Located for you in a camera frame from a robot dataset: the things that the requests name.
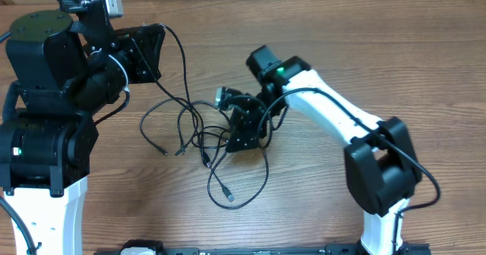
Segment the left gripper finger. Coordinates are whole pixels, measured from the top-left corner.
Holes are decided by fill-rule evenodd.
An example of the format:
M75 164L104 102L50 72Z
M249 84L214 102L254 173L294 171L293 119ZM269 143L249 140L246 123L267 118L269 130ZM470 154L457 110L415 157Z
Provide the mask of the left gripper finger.
M152 24L139 27L129 27L125 40L125 51L135 51L137 46L143 54L159 54L165 38L165 30L161 24Z
M138 57L136 59L135 83L155 83L161 77L159 59L162 47L161 38L135 40Z

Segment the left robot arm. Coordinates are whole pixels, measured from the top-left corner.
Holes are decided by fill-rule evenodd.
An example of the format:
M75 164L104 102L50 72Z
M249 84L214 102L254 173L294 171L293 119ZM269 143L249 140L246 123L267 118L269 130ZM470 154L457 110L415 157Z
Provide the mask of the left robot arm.
M159 79L161 24L114 29L120 0L58 0L4 35L16 80L1 123L1 205L19 254L82 253L99 110Z

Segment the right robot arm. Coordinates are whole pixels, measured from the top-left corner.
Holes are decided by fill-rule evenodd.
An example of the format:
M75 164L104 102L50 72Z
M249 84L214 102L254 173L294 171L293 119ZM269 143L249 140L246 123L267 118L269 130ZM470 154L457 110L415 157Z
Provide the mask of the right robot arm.
M219 110L232 111L227 152L262 149L261 141L270 140L276 130L273 117L289 109L299 111L343 150L347 188L364 211L358 253L409 253L401 237L402 215L421 172L406 125L356 107L298 56L282 61L261 46L246 65L261 87L256 96L228 87L220 87L215 95Z

